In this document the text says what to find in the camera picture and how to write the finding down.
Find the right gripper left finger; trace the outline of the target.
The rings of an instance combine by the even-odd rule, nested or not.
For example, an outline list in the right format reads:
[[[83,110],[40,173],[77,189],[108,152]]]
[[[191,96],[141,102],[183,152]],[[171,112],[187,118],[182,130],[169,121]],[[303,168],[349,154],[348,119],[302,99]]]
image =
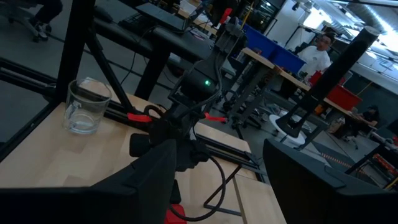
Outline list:
[[[170,204],[177,160],[166,140],[90,189],[91,223],[163,223]]]

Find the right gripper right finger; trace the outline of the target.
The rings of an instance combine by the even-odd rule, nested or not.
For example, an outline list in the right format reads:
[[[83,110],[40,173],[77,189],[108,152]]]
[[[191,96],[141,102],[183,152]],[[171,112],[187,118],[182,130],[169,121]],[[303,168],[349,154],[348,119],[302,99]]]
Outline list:
[[[269,182],[287,223],[381,223],[382,190],[273,139],[263,145]]]

